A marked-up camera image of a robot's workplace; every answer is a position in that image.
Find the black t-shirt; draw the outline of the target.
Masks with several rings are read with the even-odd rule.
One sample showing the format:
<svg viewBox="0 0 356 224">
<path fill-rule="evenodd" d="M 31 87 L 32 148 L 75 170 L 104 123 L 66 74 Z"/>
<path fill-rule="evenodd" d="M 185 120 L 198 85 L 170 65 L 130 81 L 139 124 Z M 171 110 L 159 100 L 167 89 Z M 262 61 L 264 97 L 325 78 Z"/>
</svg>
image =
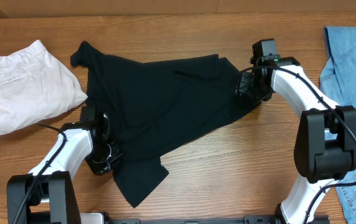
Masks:
<svg viewBox="0 0 356 224">
<path fill-rule="evenodd" d="M 108 142 L 123 152 L 113 177 L 133 207 L 168 175 L 161 156 L 256 107 L 236 94 L 240 72 L 218 55 L 141 63 L 82 42 L 70 63 L 88 69 L 87 105 L 108 117 Z"/>
</svg>

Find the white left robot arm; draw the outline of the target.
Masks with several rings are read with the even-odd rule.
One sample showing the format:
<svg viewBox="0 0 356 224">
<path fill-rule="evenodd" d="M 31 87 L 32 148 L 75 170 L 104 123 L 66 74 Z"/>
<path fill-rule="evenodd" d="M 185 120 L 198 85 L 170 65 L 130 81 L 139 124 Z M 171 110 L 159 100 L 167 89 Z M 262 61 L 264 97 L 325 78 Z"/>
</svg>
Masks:
<svg viewBox="0 0 356 224">
<path fill-rule="evenodd" d="M 79 121 L 58 128 L 57 142 L 44 159 L 27 174 L 8 180 L 8 222 L 111 223 L 106 212 L 80 212 L 72 184 L 82 162 L 95 175 L 117 166 L 123 152 L 109 140 L 110 130 L 108 114 L 89 106 L 81 108 Z"/>
</svg>

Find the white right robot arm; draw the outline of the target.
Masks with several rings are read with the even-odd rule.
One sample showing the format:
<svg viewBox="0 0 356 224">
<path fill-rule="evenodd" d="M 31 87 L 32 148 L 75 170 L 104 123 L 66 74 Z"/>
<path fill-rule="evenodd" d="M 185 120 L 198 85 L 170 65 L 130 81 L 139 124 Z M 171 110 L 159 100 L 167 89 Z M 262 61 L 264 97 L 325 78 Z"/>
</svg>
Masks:
<svg viewBox="0 0 356 224">
<path fill-rule="evenodd" d="M 258 106 L 281 95 L 300 119 L 294 145 L 297 179 L 273 215 L 247 215 L 244 223 L 329 223 L 315 211 L 325 194 L 343 187 L 356 169 L 356 109 L 323 94 L 294 57 L 278 54 L 274 39 L 252 46 L 251 67 L 240 72 L 236 93 Z"/>
</svg>

